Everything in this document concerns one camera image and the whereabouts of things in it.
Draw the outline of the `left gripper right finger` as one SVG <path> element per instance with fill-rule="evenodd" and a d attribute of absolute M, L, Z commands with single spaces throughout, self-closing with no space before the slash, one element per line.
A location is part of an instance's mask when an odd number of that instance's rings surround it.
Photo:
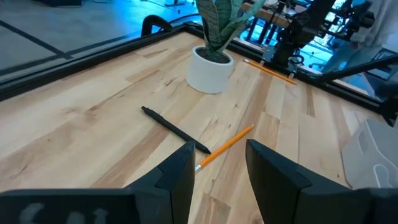
<path fill-rule="evenodd" d="M 397 224 L 397 189 L 351 190 L 254 139 L 246 164 L 266 224 Z"/>

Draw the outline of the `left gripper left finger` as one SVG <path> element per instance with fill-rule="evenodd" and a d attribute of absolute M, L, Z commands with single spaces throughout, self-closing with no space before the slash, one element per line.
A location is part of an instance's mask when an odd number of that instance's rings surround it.
<path fill-rule="evenodd" d="M 187 142 L 124 188 L 24 189 L 1 193 L 1 223 L 186 223 L 195 183 Z"/>

